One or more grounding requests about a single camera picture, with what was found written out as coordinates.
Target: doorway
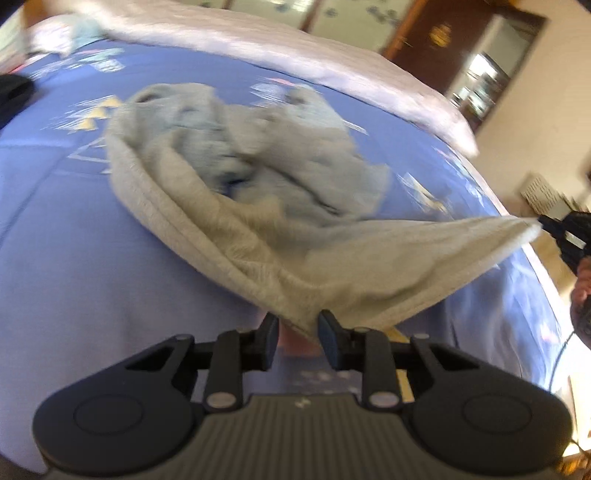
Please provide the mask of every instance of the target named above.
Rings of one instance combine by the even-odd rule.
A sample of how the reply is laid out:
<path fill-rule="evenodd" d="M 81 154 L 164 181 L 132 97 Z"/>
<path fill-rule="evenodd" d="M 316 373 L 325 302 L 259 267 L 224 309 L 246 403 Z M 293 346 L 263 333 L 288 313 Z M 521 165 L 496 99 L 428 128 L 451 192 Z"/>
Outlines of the doorway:
<path fill-rule="evenodd" d="M 476 132 L 501 100 L 541 34 L 546 18 L 500 8 L 448 97 Z"/>
<path fill-rule="evenodd" d="M 390 60 L 445 93 L 494 13 L 485 0 L 429 0 Z"/>

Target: gray towel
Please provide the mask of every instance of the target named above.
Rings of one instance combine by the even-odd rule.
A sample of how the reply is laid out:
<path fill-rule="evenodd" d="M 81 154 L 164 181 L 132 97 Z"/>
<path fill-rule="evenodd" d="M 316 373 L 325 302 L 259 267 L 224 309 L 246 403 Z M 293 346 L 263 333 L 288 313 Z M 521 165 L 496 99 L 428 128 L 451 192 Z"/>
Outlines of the gray towel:
<path fill-rule="evenodd" d="M 298 87 L 285 105 L 224 105 L 212 87 L 153 85 L 133 100 L 127 140 L 150 158 L 170 133 L 174 149 L 214 192 L 254 203 L 272 193 L 287 216 L 317 225 L 370 217 L 388 167 L 361 158 L 341 118 L 320 94 Z"/>
<path fill-rule="evenodd" d="M 345 327 L 388 330 L 471 282 L 540 231 L 535 220 L 513 217 L 351 221 L 368 212 L 379 193 L 368 187 L 375 170 L 358 165 L 361 159 L 334 117 L 306 103 L 263 112 L 228 109 L 202 85 L 155 87 L 165 88 L 182 93 L 140 93 L 109 124 L 115 194 L 197 270 L 310 338 L 321 309 L 334 311 Z M 323 126 L 311 128 L 310 118 Z M 289 132 L 287 124 L 293 127 Z M 309 137 L 295 145 L 296 134 Z M 324 150 L 327 139 L 334 142 Z M 333 156 L 338 148 L 349 174 L 365 172 L 364 178 L 339 171 Z M 315 175 L 334 183 L 327 186 Z M 216 193 L 228 177 L 248 178 L 238 196 L 251 205 Z M 358 198 L 342 195 L 344 185 Z"/>

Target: white pillow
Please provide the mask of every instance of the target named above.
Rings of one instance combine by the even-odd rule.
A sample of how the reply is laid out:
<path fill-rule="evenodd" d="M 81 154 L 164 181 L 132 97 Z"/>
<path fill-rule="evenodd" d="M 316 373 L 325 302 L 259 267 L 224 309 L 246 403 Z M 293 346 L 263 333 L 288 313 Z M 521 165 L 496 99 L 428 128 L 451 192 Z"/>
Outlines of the white pillow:
<path fill-rule="evenodd" d="M 58 15 L 33 25 L 29 31 L 32 53 L 59 53 L 67 57 L 78 48 L 105 38 L 99 24 L 83 15 Z"/>

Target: white wall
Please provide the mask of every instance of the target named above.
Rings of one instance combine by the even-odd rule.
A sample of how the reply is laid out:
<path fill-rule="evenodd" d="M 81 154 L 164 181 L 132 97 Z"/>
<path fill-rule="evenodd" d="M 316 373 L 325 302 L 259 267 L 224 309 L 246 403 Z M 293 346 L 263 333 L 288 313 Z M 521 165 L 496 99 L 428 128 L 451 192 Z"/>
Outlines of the white wall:
<path fill-rule="evenodd" d="M 313 0 L 235 0 L 232 10 L 300 28 L 312 3 Z M 285 11 L 277 10 L 283 4 L 287 4 L 289 8 Z"/>
<path fill-rule="evenodd" d="M 485 49 L 485 53 L 511 77 L 529 44 L 529 40 L 519 36 L 511 24 L 503 19 L 499 33 Z"/>
<path fill-rule="evenodd" d="M 473 160 L 510 210 L 528 172 L 579 196 L 591 167 L 591 14 L 576 0 L 522 0 L 519 7 L 550 20 L 480 129 Z"/>

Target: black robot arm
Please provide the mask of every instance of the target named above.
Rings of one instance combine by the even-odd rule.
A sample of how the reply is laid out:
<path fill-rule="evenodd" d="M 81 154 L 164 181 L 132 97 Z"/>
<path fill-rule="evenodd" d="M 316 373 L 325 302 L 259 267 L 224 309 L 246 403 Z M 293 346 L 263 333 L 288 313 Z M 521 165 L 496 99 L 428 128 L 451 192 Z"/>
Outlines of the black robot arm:
<path fill-rule="evenodd" d="M 48 480 L 557 479 L 572 425 L 546 391 L 425 340 L 391 343 L 344 329 L 318 334 L 331 366 L 363 374 L 352 394 L 253 395 L 242 373 L 271 367 L 278 319 L 215 342 L 177 335 L 46 400 L 33 434 Z M 190 401 L 209 369 L 203 403 Z M 397 370 L 415 397 L 404 403 Z"/>
<path fill-rule="evenodd" d="M 591 256 L 591 213 L 570 212 L 562 220 L 546 215 L 539 218 L 560 249 L 560 258 L 577 274 L 577 268 L 584 257 Z M 574 331 L 581 341 L 591 348 L 591 297 L 587 298 L 581 309 Z"/>

